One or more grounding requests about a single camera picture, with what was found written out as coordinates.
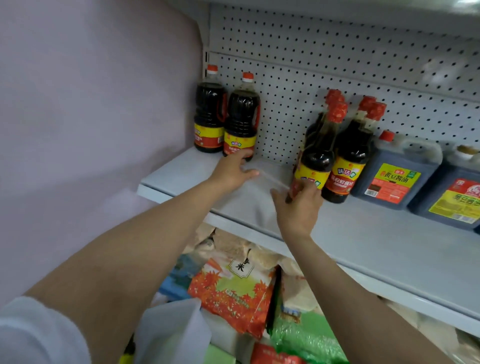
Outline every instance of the metal shelf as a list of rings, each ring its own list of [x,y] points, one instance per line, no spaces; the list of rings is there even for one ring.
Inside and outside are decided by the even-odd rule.
[[[191,148],[144,178],[138,194],[164,202],[208,178],[219,158]],[[219,201],[205,221],[291,257],[269,194],[289,184],[291,169],[260,157],[248,167],[268,178]],[[478,235],[349,197],[324,203],[312,237],[366,289],[480,336]]]

